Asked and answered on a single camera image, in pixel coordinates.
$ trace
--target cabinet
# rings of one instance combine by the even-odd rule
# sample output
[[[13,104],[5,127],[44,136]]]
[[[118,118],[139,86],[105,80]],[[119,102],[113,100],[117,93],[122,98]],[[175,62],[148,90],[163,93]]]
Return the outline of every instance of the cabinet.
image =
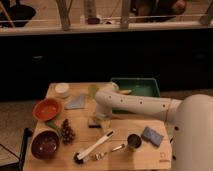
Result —
[[[154,77],[159,88],[213,87],[212,29],[1,37],[0,100],[41,99],[51,82]]]

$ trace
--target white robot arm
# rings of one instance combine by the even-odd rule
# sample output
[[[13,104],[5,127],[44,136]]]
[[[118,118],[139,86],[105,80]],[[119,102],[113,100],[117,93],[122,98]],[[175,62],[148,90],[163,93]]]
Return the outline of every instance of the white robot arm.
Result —
[[[213,98],[193,95],[183,101],[118,94],[109,83],[97,91],[96,115],[112,117],[112,108],[153,116],[174,124],[172,171],[213,171]]]
[[[110,82],[96,93],[97,117],[112,116],[112,108],[116,108],[136,114],[150,115],[164,122],[174,124],[176,109],[181,103],[181,100],[127,96],[118,94],[118,90],[119,87],[115,83]]]

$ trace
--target floor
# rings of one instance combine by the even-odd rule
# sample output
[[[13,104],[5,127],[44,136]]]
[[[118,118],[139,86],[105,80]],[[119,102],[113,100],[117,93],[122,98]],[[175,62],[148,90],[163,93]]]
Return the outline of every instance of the floor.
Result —
[[[161,92],[161,97],[184,99],[192,94],[207,94],[213,96],[213,89],[185,90]],[[0,103],[0,143],[19,156],[24,128],[35,128],[36,120],[32,116],[32,109],[37,101],[17,101]],[[173,135],[173,125],[166,124],[169,137]],[[0,148],[0,166],[15,163],[17,158]],[[14,166],[0,167],[1,171],[13,171]]]
[[[66,0],[67,6],[71,4],[69,18],[71,24],[82,24],[84,14],[84,0]],[[188,0],[187,10],[181,16],[170,21],[195,21],[200,18],[207,10],[211,0]],[[36,15],[29,21],[25,27],[27,28],[51,28],[60,27],[60,16],[55,0],[21,0],[21,3],[33,7]],[[122,0],[96,0],[96,12],[99,17],[105,20],[119,21],[121,14]]]

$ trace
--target green container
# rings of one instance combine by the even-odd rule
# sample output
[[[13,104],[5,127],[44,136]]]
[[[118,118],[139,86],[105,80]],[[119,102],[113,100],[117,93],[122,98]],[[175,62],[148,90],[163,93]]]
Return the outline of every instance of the green container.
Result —
[[[133,96],[160,97],[160,91],[155,78],[116,78],[110,79],[116,83],[120,90],[131,90]],[[127,111],[113,109],[113,113],[129,113]]]

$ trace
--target brown bowl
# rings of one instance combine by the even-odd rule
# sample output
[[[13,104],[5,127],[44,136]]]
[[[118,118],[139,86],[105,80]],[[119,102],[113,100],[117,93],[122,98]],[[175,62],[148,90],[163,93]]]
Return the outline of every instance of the brown bowl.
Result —
[[[43,131],[32,142],[31,152],[38,159],[50,159],[57,152],[59,137],[54,131]]]
[[[33,116],[40,121],[48,121],[61,112],[62,105],[54,98],[46,98],[33,108]]]

